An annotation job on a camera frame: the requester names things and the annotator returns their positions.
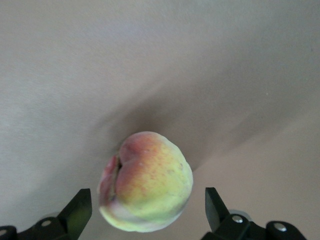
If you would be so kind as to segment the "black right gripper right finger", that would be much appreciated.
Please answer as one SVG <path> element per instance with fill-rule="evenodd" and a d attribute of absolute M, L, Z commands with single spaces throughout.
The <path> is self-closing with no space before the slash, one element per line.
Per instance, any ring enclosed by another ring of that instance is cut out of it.
<path fill-rule="evenodd" d="M 211 231 L 202 240 L 306 240 L 294 225 L 270 221 L 265 227 L 242 213 L 231 213 L 214 187 L 205 189 L 205 214 Z"/>

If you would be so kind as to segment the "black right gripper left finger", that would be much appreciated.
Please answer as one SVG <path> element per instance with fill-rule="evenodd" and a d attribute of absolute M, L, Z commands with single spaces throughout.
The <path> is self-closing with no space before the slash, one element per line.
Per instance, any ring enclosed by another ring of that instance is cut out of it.
<path fill-rule="evenodd" d="M 55 217 L 39 220 L 17 232 L 13 225 L 0 227 L 1 240 L 77 240 L 92 216 L 91 190 L 83 188 Z"/>

